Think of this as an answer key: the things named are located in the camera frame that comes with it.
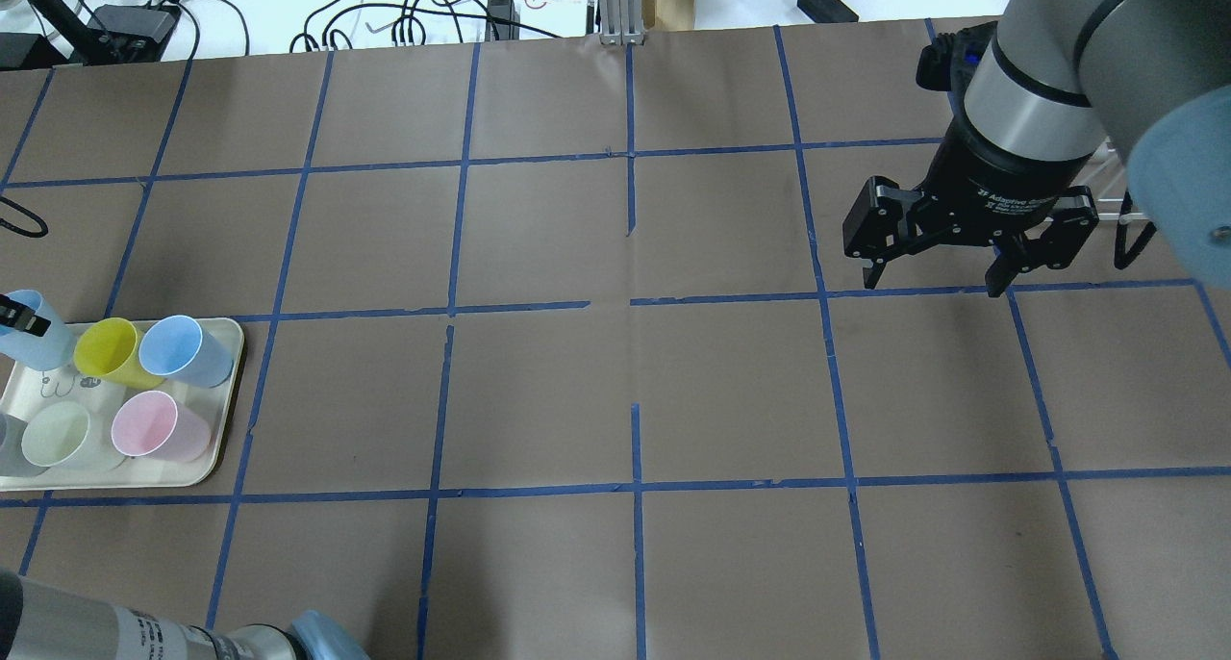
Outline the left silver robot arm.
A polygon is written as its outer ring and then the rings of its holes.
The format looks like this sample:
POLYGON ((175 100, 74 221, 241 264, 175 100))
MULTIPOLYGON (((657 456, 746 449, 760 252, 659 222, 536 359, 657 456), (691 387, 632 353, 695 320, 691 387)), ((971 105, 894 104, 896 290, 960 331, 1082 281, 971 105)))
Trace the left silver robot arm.
MULTIPOLYGON (((245 336, 231 318, 66 325, 34 291, 2 296, 2 490, 188 488, 218 463, 245 336)), ((5 659, 364 659, 307 611, 229 633, 2 571, 5 659)))

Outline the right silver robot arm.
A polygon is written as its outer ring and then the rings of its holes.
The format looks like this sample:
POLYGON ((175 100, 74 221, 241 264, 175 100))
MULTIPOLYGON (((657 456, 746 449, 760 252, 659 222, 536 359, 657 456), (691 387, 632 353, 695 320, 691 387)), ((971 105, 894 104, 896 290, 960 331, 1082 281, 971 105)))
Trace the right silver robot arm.
POLYGON ((993 297, 1069 268, 1099 222, 1076 179, 1104 142, 1147 234, 1229 287, 1229 0, 1009 0, 924 46, 916 82, 952 94, 953 119, 917 187, 874 176, 849 208, 843 252, 867 289, 936 246, 996 249, 993 297))

